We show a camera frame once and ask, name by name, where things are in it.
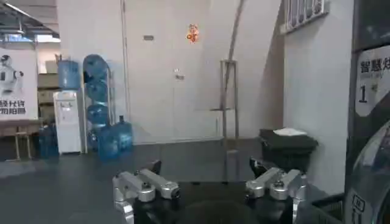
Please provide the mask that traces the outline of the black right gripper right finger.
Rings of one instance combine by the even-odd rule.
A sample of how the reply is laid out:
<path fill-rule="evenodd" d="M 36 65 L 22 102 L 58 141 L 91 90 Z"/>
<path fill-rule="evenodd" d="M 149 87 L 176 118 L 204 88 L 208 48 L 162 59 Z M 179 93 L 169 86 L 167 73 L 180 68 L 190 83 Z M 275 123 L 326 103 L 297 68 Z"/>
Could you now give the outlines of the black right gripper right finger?
<path fill-rule="evenodd" d="M 255 178 L 245 182 L 247 201 L 265 196 L 275 202 L 290 199 L 292 202 L 281 219 L 282 223 L 296 223 L 299 205 L 307 199 L 307 176 L 297 169 L 285 172 L 275 164 L 253 156 L 249 158 L 249 167 Z"/>

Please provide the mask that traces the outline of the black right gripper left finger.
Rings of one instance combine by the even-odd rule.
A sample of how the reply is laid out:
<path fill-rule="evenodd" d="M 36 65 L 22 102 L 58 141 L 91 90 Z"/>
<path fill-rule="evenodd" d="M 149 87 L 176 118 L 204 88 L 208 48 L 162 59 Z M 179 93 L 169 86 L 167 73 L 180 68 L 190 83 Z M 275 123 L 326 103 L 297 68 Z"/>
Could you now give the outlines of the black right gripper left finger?
<path fill-rule="evenodd" d="M 162 161 L 154 160 L 134 173 L 123 171 L 112 178 L 113 204 L 126 223 L 135 223 L 134 202 L 150 203 L 160 198 L 174 201 L 180 198 L 180 186 L 160 175 Z"/>

